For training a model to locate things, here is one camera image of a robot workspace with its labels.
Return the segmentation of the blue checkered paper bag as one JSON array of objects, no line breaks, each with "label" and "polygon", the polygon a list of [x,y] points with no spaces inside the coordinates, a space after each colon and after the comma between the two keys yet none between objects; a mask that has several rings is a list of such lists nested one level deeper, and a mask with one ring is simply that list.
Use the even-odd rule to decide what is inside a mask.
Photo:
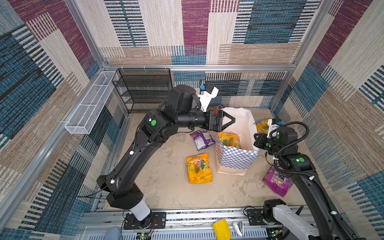
[{"label": "blue checkered paper bag", "polygon": [[226,107],[223,111],[235,118],[235,123],[223,130],[223,133],[237,135],[240,147],[224,145],[219,133],[215,133],[217,172],[243,176],[257,160],[260,152],[260,149],[254,146],[254,134],[258,132],[258,121],[270,119],[271,115],[263,115],[260,111],[245,108]]}]

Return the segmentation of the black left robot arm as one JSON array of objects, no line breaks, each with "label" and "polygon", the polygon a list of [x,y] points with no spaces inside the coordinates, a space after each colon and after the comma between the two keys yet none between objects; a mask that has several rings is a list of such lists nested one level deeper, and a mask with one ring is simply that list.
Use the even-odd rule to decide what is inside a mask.
[{"label": "black left robot arm", "polygon": [[213,85],[205,84],[197,94],[190,86],[178,85],[170,90],[167,101],[146,114],[123,158],[109,174],[97,178],[98,186],[109,193],[107,202],[111,207],[129,210],[143,228],[152,222],[152,211],[135,179],[150,157],[179,128],[222,132],[236,122],[235,117],[223,110],[208,110],[218,91]]}]

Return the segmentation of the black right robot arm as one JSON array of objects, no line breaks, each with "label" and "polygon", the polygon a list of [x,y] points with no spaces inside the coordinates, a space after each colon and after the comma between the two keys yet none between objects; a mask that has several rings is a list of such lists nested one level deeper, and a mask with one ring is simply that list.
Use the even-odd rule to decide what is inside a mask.
[{"label": "black right robot arm", "polygon": [[263,217],[267,223],[279,222],[299,240],[357,240],[359,237],[340,215],[327,191],[319,180],[311,159],[298,151],[298,143],[310,133],[305,128],[299,138],[297,132],[287,123],[268,134],[254,134],[254,146],[273,156],[274,168],[291,178],[300,191],[316,223],[312,226],[281,200],[270,200],[264,204]]}]

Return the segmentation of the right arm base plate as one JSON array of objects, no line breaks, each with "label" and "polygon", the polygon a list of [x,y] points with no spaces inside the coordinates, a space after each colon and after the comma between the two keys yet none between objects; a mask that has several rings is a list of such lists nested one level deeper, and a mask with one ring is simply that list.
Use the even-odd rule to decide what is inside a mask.
[{"label": "right arm base plate", "polygon": [[260,209],[254,209],[254,208],[246,209],[246,215],[248,216],[250,226],[266,226],[266,225],[268,225],[268,223],[265,222],[263,215],[262,215],[262,210],[260,210]]}]

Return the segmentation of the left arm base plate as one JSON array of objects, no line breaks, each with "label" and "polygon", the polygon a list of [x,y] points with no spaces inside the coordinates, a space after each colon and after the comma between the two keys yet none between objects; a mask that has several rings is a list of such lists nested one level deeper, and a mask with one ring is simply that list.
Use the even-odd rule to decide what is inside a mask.
[{"label": "left arm base plate", "polygon": [[125,216],[124,230],[164,229],[166,226],[166,212],[151,212],[144,220],[139,221],[132,213]]}]

